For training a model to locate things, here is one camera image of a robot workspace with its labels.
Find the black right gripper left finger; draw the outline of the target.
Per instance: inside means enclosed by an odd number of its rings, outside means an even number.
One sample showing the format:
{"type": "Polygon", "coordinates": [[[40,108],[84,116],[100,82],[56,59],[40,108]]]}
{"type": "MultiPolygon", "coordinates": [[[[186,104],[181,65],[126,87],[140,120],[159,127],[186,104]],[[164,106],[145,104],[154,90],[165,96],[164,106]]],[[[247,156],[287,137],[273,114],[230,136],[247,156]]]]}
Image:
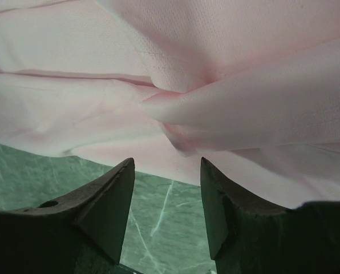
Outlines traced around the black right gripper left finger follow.
{"type": "Polygon", "coordinates": [[[129,158],[38,207],[0,210],[0,273],[131,273],[120,257],[134,182],[129,158]]]}

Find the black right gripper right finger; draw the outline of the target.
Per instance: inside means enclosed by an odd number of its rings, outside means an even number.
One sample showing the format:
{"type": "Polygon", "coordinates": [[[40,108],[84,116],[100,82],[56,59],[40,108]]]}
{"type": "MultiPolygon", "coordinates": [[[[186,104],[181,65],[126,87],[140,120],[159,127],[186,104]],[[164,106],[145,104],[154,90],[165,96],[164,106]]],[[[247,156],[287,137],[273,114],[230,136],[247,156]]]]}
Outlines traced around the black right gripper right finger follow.
{"type": "Polygon", "coordinates": [[[209,253],[218,273],[340,273],[340,202],[271,203],[200,166],[209,253]]]}

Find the pink t-shirt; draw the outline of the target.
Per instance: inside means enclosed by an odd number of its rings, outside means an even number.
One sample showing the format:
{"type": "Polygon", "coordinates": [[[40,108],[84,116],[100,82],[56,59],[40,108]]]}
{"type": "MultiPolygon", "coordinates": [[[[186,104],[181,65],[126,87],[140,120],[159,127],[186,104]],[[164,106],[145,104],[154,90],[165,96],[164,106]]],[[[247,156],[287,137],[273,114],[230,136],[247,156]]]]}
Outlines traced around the pink t-shirt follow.
{"type": "Polygon", "coordinates": [[[340,1],[0,1],[0,144],[340,201],[340,1]]]}

